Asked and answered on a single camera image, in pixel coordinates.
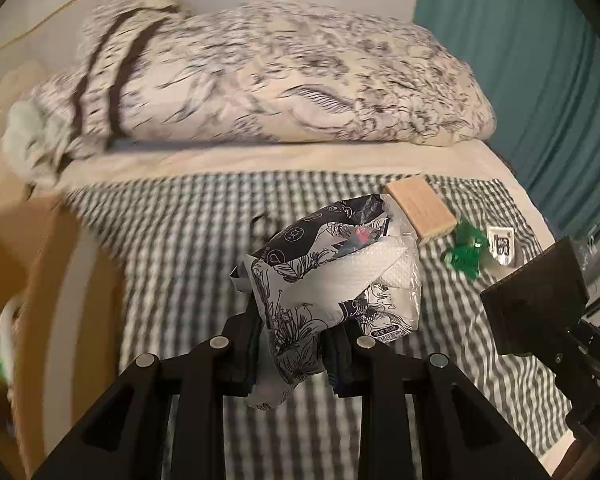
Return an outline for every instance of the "white sheet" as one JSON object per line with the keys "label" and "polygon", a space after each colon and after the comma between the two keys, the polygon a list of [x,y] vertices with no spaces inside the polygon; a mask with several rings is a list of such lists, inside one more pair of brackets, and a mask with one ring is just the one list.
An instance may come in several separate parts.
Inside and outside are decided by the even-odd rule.
{"label": "white sheet", "polygon": [[[543,249],[554,243],[540,212],[507,167],[481,141],[458,142],[447,148],[407,142],[272,144],[195,148],[179,152],[117,153],[72,162],[59,186],[89,184],[187,173],[268,170],[339,171],[366,174],[429,173],[461,178],[499,179],[533,229]],[[568,431],[542,458],[552,473],[573,442]]]}

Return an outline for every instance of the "floral duvet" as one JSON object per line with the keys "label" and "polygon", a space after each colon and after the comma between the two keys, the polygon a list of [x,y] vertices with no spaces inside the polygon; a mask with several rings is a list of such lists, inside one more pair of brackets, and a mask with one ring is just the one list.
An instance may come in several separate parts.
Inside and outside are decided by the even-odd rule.
{"label": "floral duvet", "polygon": [[176,0],[107,0],[78,66],[33,100],[64,118],[81,157],[124,137],[447,146],[495,128],[470,67],[424,28],[295,0],[199,16]]}

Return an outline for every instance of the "metal screw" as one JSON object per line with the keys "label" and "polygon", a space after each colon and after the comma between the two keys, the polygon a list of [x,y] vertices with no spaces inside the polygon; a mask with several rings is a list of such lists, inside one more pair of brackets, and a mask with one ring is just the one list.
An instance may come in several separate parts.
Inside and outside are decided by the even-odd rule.
{"label": "metal screw", "polygon": [[215,348],[215,349],[224,348],[228,344],[229,344],[229,340],[227,338],[225,338],[223,335],[217,335],[216,337],[212,338],[211,341],[209,341],[209,346],[211,346],[211,348]]}
{"label": "metal screw", "polygon": [[368,335],[361,335],[356,339],[356,343],[360,348],[373,348],[376,345],[376,340]]}
{"label": "metal screw", "polygon": [[147,368],[154,364],[155,356],[152,354],[140,354],[136,357],[136,364],[141,368]]}
{"label": "metal screw", "polygon": [[437,368],[444,368],[449,364],[449,358],[444,354],[431,354],[429,361]]}

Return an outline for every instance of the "sponge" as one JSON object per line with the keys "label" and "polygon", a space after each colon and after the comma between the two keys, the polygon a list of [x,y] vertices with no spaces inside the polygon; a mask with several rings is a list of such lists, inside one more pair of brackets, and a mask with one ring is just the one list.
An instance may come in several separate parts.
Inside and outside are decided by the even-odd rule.
{"label": "sponge", "polygon": [[454,230],[458,221],[421,176],[389,182],[384,190],[394,197],[418,234],[418,245]]}

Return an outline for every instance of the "crumpled packaging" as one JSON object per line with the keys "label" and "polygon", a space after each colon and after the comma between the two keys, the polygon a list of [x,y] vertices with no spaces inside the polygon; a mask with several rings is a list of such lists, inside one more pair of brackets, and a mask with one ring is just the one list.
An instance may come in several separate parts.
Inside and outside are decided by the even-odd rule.
{"label": "crumpled packaging", "polygon": [[264,328],[250,406],[280,405],[324,371],[319,334],[349,318],[389,342],[417,329],[417,234],[390,195],[335,202],[299,219],[232,272],[253,292]]}

